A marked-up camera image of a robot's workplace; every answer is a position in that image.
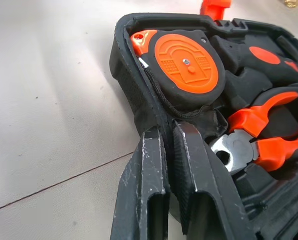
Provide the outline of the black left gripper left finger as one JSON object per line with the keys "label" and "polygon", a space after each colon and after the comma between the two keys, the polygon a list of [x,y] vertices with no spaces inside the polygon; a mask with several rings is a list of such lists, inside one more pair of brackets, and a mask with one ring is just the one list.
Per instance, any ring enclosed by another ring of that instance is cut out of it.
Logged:
{"label": "black left gripper left finger", "polygon": [[167,240],[169,199],[164,143],[152,127],[120,177],[110,240]]}

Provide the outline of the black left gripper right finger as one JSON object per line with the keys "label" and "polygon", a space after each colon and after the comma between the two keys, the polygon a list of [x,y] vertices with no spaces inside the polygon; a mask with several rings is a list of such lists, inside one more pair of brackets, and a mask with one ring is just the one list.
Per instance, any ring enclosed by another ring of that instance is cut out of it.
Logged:
{"label": "black left gripper right finger", "polygon": [[175,122],[174,176],[186,240],[256,240],[232,177],[186,122]]}

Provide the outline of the black tool case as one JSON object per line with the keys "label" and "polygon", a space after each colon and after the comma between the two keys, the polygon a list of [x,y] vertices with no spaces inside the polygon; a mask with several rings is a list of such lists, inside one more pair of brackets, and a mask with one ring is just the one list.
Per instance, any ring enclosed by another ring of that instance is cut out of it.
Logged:
{"label": "black tool case", "polygon": [[[228,118],[232,114],[251,107],[256,98],[266,91],[282,87],[298,89],[298,83],[275,85],[263,73],[252,68],[242,68],[237,73],[224,68],[226,83],[222,94],[211,105],[204,107],[199,115],[183,119],[175,116],[160,101],[135,55],[130,37],[144,30],[202,30],[209,43],[213,36],[219,36],[235,43],[267,49],[298,63],[298,39],[286,29],[246,19],[224,20],[224,11],[231,2],[203,0],[198,15],[132,13],[122,17],[115,27],[110,71],[129,101],[140,137],[152,127],[157,127],[162,136],[170,185],[168,215],[173,215],[180,224],[173,165],[174,123],[193,125],[209,147],[214,140],[230,133]],[[268,118],[269,123],[258,140],[282,137],[292,141],[298,138],[298,98],[271,108]],[[223,153],[215,155],[225,167],[227,156]],[[256,240],[298,240],[298,159],[286,160],[274,171],[266,171],[252,161],[244,169],[229,175]]]}

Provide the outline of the orange black tape measure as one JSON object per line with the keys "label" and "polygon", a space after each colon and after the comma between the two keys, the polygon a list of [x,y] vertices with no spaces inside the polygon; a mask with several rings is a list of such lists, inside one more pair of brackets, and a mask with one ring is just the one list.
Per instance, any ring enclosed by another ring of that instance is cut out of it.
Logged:
{"label": "orange black tape measure", "polygon": [[194,118],[223,92],[224,65],[202,30],[148,29],[130,37],[155,93],[179,118]]}

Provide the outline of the orange handled pliers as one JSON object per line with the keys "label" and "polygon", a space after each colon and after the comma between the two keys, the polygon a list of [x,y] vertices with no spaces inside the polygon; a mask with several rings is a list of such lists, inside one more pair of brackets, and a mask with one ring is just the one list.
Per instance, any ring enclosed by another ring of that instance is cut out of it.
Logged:
{"label": "orange handled pliers", "polygon": [[228,118],[230,133],[217,138],[209,147],[213,153],[227,156],[225,167],[230,174],[239,172],[250,162],[271,172],[279,169],[286,160],[298,159],[298,138],[257,139],[269,123],[270,109],[288,104],[297,98],[296,87],[269,90],[260,94],[251,107],[240,109]]}

